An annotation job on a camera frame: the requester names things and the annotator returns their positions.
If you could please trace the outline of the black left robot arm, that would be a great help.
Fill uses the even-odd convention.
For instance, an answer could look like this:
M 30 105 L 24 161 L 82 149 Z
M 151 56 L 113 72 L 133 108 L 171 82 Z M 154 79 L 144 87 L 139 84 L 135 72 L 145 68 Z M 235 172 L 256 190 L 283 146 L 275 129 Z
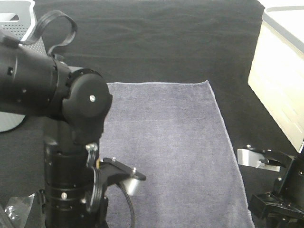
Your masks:
M 45 225 L 104 228 L 107 200 L 97 168 L 112 95 L 96 71 L 64 62 L 0 33 L 0 109 L 44 117 Z

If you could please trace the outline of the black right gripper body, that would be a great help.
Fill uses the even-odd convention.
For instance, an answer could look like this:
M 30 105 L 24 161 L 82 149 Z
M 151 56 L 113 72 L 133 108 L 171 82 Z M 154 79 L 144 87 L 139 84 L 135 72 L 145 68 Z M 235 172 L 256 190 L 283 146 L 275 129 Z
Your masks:
M 281 180 L 271 192 L 252 195 L 248 209 L 267 228 L 302 228 L 304 226 L 304 159 L 293 157 Z

